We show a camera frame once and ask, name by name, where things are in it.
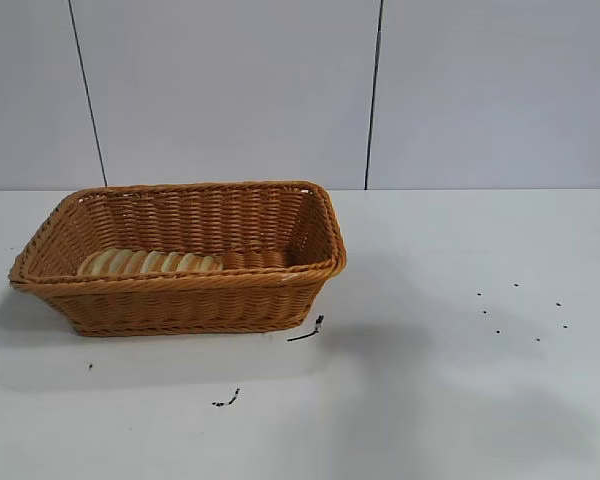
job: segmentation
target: white wall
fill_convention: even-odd
[[[0,0],[0,189],[102,185],[66,2]]]
[[[362,188],[376,1],[74,8],[109,183]]]
[[[387,0],[370,188],[600,187],[600,0]]]

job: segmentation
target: wicker basket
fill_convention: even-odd
[[[213,272],[76,276],[106,248],[241,259]],[[96,188],[65,198],[9,274],[87,336],[266,332],[300,325],[346,254],[307,182]]]

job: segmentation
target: woven basket rim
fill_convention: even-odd
[[[320,208],[327,214],[328,230],[332,252],[330,258],[323,262],[294,265],[287,268],[234,269],[213,272],[171,272],[144,273],[135,275],[107,275],[77,277],[74,275],[36,276],[28,272],[35,255],[44,248],[47,237],[57,225],[59,218],[76,202],[84,201],[91,195],[119,196],[125,194],[178,192],[178,191],[226,191],[244,189],[262,189],[263,187],[289,187],[306,189],[320,199]],[[194,184],[159,184],[130,185],[115,187],[88,188],[74,192],[65,197],[40,226],[23,251],[16,257],[9,272],[9,280],[13,286],[29,291],[48,291],[56,294],[96,293],[99,290],[110,292],[133,290],[180,290],[204,286],[205,288],[222,288],[232,283],[243,283],[248,280],[254,285],[279,285],[291,282],[309,283],[320,278],[330,278],[342,271],[346,264],[346,251],[335,212],[329,194],[320,185],[308,181],[265,181],[265,182],[227,182],[227,183],[194,183]]]

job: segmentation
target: rectangular wicker basket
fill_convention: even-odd
[[[77,276],[107,248],[231,253],[238,268]],[[11,285],[87,336],[266,332],[300,325],[346,254],[308,182],[105,187],[69,195],[16,258]]]

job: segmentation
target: white tabletop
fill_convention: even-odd
[[[1,480],[600,479],[600,191],[333,192],[302,327],[127,339],[7,285],[64,195],[0,192]]]

